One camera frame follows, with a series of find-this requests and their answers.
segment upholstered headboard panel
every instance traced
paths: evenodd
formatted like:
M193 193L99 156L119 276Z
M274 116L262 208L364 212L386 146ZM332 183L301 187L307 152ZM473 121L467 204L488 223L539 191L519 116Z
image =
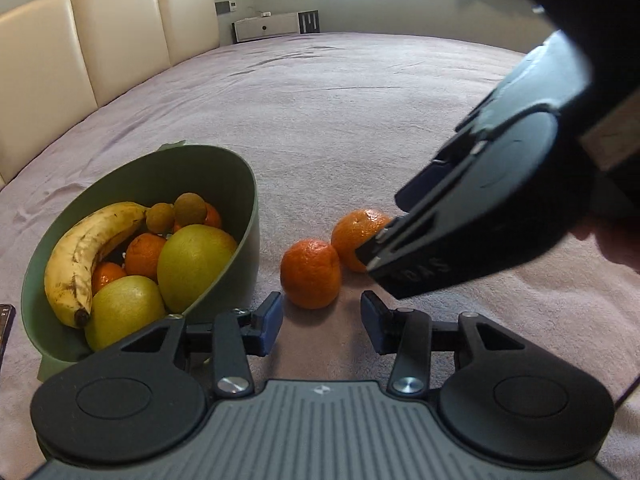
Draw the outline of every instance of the upholstered headboard panel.
M214 0L36 0L0 16L0 189L99 107L218 46Z

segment bedsheet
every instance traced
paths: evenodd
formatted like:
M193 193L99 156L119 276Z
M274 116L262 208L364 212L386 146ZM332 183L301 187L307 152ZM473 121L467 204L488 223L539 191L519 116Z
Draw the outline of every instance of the bedsheet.
M31 253L83 189L186 139L235 150L255 171L257 305L280 289L280 257L296 240L328 240L334 222L354 208L396 214L394 192L521 58L437 38L322 34L220 48L181 63L72 128L0 192L0 301L20 309ZM593 374L614 397L640 368L640 276L606 262L592 240L567 237L530 264L403 302L345 271L331 307L287 306L273 354L252 359L256 378L382 380L392 358L375 354L359 321L365 288L437 320L481 312ZM29 418L38 362L18 316L0 377L0 475L7 480L43 460ZM450 361L438 361L436 383L450 371ZM640 394L619 410L600 460L623 479L640 478Z

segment gripper logo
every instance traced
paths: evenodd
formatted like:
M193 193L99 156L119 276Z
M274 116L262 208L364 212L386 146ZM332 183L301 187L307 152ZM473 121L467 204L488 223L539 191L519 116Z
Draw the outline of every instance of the gripper logo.
M394 276L402 282L426 282L438 274L451 272L451 266L441 258L429 258L427 262L411 269L398 270Z

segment finger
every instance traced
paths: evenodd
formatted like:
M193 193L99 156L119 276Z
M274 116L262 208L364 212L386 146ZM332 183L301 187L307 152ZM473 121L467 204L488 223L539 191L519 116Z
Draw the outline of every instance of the finger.
M640 272L640 222L601 222L594 230L603 256Z
M589 236L593 232L593 227L593 219L591 217L585 217L580 220L569 232L578 240L583 241L589 238Z

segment grooved plate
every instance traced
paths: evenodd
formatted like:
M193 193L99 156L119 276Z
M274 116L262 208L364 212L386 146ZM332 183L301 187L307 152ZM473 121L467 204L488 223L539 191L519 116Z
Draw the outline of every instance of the grooved plate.
M269 381L217 404L203 430L155 461L87 470L52 461L37 480L612 480L593 462L559 471L495 466L461 450L430 410L375 382Z

